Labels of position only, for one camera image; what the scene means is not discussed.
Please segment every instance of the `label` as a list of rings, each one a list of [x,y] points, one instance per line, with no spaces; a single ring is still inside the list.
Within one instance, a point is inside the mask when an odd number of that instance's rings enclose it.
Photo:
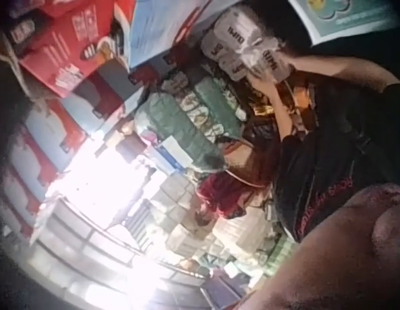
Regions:
[[[170,136],[155,149],[171,164],[173,168],[184,172],[185,168],[191,166],[193,159],[180,147],[177,140]]]

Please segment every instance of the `hand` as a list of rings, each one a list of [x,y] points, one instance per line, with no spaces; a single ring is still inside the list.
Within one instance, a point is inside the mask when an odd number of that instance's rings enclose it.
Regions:
[[[280,60],[284,64],[286,64],[288,66],[292,66],[294,68],[296,67],[296,63],[297,63],[297,60],[299,59],[299,56],[295,52],[293,52],[287,48],[284,48],[282,51],[275,52],[275,54],[277,57],[280,58]]]
[[[266,96],[270,96],[270,94],[276,90],[275,79],[270,70],[263,72],[262,77],[257,76],[253,72],[249,72],[247,74],[247,80],[254,89]]]

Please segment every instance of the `poster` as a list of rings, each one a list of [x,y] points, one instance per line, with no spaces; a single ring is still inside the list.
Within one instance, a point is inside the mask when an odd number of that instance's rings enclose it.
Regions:
[[[385,0],[289,0],[309,32],[313,45],[399,25]]]

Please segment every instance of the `black shirt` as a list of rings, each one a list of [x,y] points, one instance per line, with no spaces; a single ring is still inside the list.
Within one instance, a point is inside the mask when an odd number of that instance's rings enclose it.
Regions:
[[[394,163],[400,184],[400,85],[355,105],[352,101],[356,96],[349,100],[350,95],[342,96],[334,94],[329,102],[316,100],[318,128],[303,141],[287,136],[281,143],[275,207],[280,222],[298,242],[357,191],[387,183],[379,167],[361,155],[348,135],[338,129],[337,110],[345,103],[350,105],[345,113],[353,128],[360,129],[363,124],[363,132]]]

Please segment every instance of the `woman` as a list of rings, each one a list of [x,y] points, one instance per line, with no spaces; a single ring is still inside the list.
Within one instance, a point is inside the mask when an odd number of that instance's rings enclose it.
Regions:
[[[229,167],[230,173],[211,174],[201,182],[196,190],[202,201],[200,210],[195,213],[199,226],[208,225],[219,216],[228,220],[244,216],[251,197],[260,195],[260,199],[264,199],[279,161],[278,139],[266,140],[266,145],[256,145],[252,150],[250,147],[242,150],[248,144],[227,137],[217,139],[216,143],[225,152],[226,160],[245,163],[245,167]],[[247,158],[242,158],[244,154],[248,154]]]
[[[345,113],[352,106],[340,109],[353,101],[344,91],[317,100],[319,126],[300,141],[274,82],[250,76],[269,97],[282,140],[275,207],[301,244],[239,309],[393,309],[388,301],[400,296],[400,80],[362,59],[283,59],[368,87],[371,96],[357,114],[358,121],[365,117],[360,124]],[[368,135],[365,145],[355,130]],[[382,156],[373,154],[377,149]]]

